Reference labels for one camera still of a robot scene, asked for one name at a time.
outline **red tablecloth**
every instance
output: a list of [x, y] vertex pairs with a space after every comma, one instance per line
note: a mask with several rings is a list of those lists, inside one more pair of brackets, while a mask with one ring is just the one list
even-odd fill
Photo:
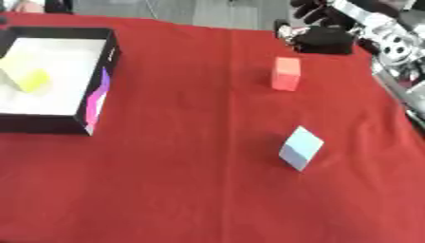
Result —
[[[14, 16], [110, 27], [123, 56], [93, 138], [0, 135], [0, 241], [423, 243], [425, 142], [368, 56], [298, 55], [267, 31]], [[270, 89], [299, 57], [297, 92]], [[303, 125], [302, 173], [278, 158]]]

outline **black box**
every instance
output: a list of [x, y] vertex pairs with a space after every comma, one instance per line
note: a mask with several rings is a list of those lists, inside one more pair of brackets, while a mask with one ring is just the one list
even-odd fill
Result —
[[8, 93], [0, 132], [93, 134], [121, 55], [112, 29], [12, 27], [0, 32], [0, 43], [2, 58], [29, 51], [51, 73], [35, 94], [0, 85]]

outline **foam cube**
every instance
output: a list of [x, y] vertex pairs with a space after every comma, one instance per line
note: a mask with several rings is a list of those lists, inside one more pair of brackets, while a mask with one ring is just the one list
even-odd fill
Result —
[[324, 142], [299, 126], [282, 147], [279, 156], [298, 171], [303, 171]]
[[297, 58], [276, 58], [271, 86], [276, 90], [295, 91], [301, 77], [301, 64]]
[[0, 78], [27, 93], [49, 80], [47, 72], [38, 67], [36, 58], [23, 53], [7, 55], [0, 60]]

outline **white cube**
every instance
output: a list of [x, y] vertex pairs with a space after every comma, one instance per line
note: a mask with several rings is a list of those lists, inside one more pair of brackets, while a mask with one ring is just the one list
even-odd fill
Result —
[[299, 126], [285, 142], [279, 156], [298, 171], [303, 171], [324, 142]]

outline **red cube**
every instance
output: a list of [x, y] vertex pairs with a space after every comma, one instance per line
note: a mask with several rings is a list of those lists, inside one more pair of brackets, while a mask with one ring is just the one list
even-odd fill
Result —
[[298, 58], [276, 58], [271, 86], [276, 90], [295, 91], [301, 77]]

